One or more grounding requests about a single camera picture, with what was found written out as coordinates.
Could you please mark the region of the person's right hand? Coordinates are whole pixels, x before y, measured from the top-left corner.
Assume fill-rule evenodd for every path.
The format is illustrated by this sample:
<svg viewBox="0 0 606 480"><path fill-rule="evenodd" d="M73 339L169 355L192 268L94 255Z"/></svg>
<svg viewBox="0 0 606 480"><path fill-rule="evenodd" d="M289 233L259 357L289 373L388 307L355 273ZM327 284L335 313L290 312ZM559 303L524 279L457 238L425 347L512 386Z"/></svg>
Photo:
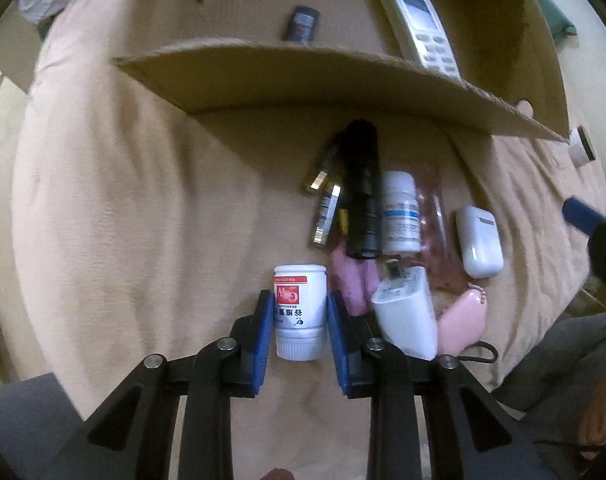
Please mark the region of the person's right hand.
<svg viewBox="0 0 606 480"><path fill-rule="evenodd" d="M606 374L580 422L578 442L583 446L606 444Z"/></svg>

